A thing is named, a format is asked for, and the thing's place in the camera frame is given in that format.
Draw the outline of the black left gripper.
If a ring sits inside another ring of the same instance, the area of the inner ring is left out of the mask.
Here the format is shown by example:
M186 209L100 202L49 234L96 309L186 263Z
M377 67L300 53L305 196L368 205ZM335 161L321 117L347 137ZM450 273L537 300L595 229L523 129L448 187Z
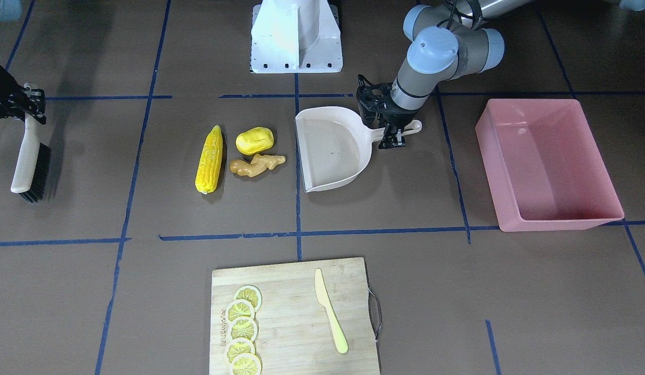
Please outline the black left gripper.
M356 99L363 124L371 127L377 121L378 126L384 128L378 149L405 147L403 128L412 121L412 110L399 107L392 99L394 84L374 84L363 74L358 74L357 78Z

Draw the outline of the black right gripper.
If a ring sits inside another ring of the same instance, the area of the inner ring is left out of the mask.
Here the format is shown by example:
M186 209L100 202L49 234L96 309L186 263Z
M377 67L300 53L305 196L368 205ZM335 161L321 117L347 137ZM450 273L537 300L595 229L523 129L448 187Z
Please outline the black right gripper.
M26 114L46 124L46 97L42 88L32 83L19 85L6 69L0 67L0 119L13 117L22 121Z

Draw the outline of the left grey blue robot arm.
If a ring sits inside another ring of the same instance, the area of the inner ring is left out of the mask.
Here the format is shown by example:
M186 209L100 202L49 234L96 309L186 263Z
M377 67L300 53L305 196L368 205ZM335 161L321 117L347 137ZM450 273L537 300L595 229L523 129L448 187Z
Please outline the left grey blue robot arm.
M444 1L416 5L403 22L410 40L407 55L392 82L374 84L358 75L356 97L362 122L377 123L380 149L403 147L406 127L443 81L496 67L505 42L495 29L484 28L525 1Z

